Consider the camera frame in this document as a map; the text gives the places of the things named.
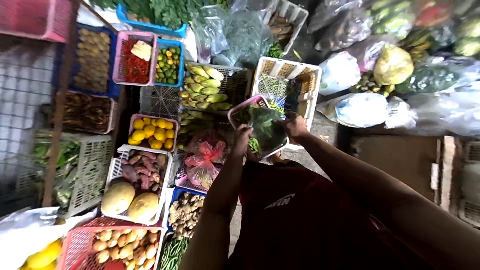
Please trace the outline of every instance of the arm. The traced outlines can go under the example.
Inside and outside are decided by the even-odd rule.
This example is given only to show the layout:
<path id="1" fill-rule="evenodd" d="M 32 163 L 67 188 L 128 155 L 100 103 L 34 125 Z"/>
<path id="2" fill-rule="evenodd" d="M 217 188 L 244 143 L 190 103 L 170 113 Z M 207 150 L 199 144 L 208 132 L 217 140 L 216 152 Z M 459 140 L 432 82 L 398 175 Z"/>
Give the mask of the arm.
<path id="1" fill-rule="evenodd" d="M 289 115 L 284 126 L 332 179 L 382 221 L 412 251 L 438 269 L 480 265 L 480 233 L 376 167 L 354 158 L 307 131 Z"/>
<path id="2" fill-rule="evenodd" d="M 208 190 L 202 215 L 180 263 L 180 270 L 223 269 L 228 258 L 230 221 L 240 193 L 243 156 L 252 130 L 241 125 L 237 142 Z"/>

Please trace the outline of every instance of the person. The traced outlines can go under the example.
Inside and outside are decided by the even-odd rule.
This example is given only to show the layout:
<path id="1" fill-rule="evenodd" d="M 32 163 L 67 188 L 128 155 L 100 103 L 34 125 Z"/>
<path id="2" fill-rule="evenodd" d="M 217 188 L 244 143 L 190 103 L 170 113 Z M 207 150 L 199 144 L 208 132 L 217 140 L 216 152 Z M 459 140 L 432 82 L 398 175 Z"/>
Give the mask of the person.
<path id="1" fill-rule="evenodd" d="M 332 181 L 293 161 L 248 161 L 242 167 L 252 133 L 242 125 L 207 193 L 180 270 L 480 266 L 478 230 L 310 134 L 300 116 L 287 117 L 282 125 L 288 136 Z M 240 235 L 228 257 L 229 224 L 239 196 Z"/>

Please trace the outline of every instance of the red chili pepper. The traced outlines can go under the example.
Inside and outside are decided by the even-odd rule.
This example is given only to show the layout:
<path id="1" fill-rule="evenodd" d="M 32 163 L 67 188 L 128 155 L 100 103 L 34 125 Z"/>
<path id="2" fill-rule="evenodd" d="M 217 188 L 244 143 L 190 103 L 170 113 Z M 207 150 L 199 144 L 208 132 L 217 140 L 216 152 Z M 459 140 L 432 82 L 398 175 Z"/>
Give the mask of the red chili pepper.
<path id="1" fill-rule="evenodd" d="M 123 76 L 126 82 L 145 84 L 149 80 L 150 62 L 131 53 L 137 42 L 136 39 L 130 39 L 122 45 Z"/>

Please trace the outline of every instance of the pink plastic bag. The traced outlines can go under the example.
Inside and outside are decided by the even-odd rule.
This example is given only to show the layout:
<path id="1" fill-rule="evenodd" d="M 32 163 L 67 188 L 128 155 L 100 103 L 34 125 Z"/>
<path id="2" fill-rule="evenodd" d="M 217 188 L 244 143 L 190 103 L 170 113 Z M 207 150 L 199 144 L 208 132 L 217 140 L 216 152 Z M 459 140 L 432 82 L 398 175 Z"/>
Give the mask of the pink plastic bag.
<path id="1" fill-rule="evenodd" d="M 225 142 L 217 141 L 215 147 L 204 141 L 196 148 L 196 154 L 185 160 L 187 176 L 190 182 L 196 186 L 209 189 L 213 180 L 220 172 L 213 162 L 221 162 L 224 159 Z"/>

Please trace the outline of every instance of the logo on shirt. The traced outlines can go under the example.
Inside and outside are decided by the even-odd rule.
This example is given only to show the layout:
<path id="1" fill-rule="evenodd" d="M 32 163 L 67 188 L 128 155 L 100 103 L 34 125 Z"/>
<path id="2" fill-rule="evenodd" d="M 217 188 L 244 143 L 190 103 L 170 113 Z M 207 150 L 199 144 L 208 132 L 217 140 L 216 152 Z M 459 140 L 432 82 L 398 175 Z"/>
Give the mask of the logo on shirt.
<path id="1" fill-rule="evenodd" d="M 273 204 L 265 207 L 265 209 L 267 208 L 270 208 L 270 207 L 274 207 L 274 206 L 282 206 L 282 205 L 286 205 L 289 203 L 290 199 L 293 198 L 295 196 L 295 193 L 293 194 L 290 194 L 290 195 L 287 195 L 285 197 L 281 197 L 278 201 L 274 202 Z"/>

